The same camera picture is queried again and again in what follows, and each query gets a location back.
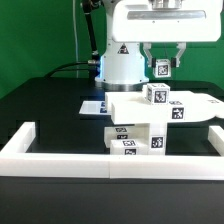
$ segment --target white paper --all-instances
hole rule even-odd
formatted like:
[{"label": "white paper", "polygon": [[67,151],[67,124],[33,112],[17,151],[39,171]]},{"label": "white paper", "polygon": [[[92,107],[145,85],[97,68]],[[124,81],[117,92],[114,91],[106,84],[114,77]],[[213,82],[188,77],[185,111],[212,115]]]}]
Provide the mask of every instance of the white paper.
[{"label": "white paper", "polygon": [[105,108],[104,101],[83,101],[79,114],[110,115]]}]

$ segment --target black cable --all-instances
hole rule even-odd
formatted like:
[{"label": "black cable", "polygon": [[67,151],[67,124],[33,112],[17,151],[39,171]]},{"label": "black cable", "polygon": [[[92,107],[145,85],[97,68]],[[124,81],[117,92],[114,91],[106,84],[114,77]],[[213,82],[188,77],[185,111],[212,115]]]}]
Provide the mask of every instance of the black cable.
[{"label": "black cable", "polygon": [[94,29],[93,29],[92,17],[91,17],[90,14],[85,14],[85,17],[86,17],[86,22],[87,22],[87,27],[88,27],[88,32],[89,32],[90,45],[91,45],[91,49],[92,49],[92,56],[93,56],[93,59],[99,59],[99,54],[98,54],[97,45],[96,45],[95,33],[94,33]]},{"label": "black cable", "polygon": [[44,77],[45,78],[51,77],[55,72],[60,71],[63,68],[68,68],[68,67],[72,67],[72,66],[76,66],[76,65],[88,65],[88,62],[72,62],[72,63],[61,65],[61,66],[55,68],[54,70],[48,72]]},{"label": "black cable", "polygon": [[167,53],[167,48],[165,43],[163,44],[163,48],[164,48],[165,57],[168,58],[168,53]]},{"label": "black cable", "polygon": [[51,75],[45,76],[45,78],[50,78],[53,74],[57,73],[57,72],[71,72],[71,71],[90,71],[90,69],[88,68],[84,68],[84,69],[59,69],[59,70],[55,70],[54,72],[51,73]]}]

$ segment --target cube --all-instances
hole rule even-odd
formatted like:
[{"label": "cube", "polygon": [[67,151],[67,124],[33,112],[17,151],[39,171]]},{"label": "cube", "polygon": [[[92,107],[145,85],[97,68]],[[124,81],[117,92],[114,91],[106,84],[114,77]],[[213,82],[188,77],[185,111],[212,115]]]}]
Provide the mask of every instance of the cube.
[{"label": "cube", "polygon": [[164,83],[147,84],[146,100],[151,105],[167,105],[170,87]]},{"label": "cube", "polygon": [[224,156],[224,130],[220,126],[209,126],[208,140]]},{"label": "cube", "polygon": [[171,64],[168,59],[156,60],[156,67],[153,70],[156,78],[171,77]]}]

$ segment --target stacked blocks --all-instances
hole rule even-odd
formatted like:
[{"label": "stacked blocks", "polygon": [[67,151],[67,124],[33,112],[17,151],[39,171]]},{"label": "stacked blocks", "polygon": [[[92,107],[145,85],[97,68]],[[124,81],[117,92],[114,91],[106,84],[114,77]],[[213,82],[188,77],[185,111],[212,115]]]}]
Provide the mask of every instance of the stacked blocks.
[{"label": "stacked blocks", "polygon": [[[142,99],[138,99],[136,102],[142,102],[147,108],[151,108],[150,111],[158,110],[158,116],[161,112],[165,115],[167,114],[169,104],[169,93],[170,87],[168,85],[163,83],[150,83],[143,87]],[[157,119],[154,123],[150,124],[106,127],[104,141],[106,147],[110,147],[110,154],[165,155],[167,122],[164,120],[164,116],[159,117],[161,120]]]}]

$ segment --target white cube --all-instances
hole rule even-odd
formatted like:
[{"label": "white cube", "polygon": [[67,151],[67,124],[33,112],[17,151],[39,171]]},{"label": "white cube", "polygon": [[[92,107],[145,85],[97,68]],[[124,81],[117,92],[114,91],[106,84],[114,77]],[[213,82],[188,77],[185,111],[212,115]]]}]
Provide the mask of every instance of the white cube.
[{"label": "white cube", "polygon": [[167,105],[170,87],[164,83],[147,84],[146,100],[152,105]]},{"label": "white cube", "polygon": [[171,77],[171,64],[168,59],[156,60],[156,67],[153,70],[156,78]]}]

